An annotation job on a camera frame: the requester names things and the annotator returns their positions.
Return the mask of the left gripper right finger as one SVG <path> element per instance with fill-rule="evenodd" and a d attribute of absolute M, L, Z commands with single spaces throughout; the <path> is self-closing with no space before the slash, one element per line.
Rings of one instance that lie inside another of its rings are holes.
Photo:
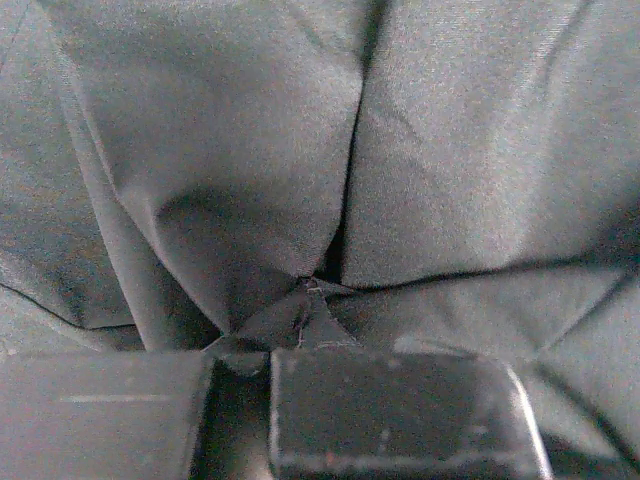
<path fill-rule="evenodd" d="M 269 462 L 278 479 L 549 479 L 528 395 L 476 356 L 279 350 Z"/>

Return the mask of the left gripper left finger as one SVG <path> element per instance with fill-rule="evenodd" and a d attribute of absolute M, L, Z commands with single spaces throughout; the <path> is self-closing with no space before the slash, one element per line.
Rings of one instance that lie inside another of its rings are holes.
<path fill-rule="evenodd" d="M 2 478 L 190 478 L 213 369 L 199 351 L 7 357 Z"/>

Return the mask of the black jacket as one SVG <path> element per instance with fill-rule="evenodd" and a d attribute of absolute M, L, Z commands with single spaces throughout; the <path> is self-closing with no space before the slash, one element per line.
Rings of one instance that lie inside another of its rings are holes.
<path fill-rule="evenodd" d="M 5 1 L 1 365 L 214 360 L 188 479 L 278 479 L 279 350 L 485 357 L 549 479 L 639 475 L 635 1 Z"/>

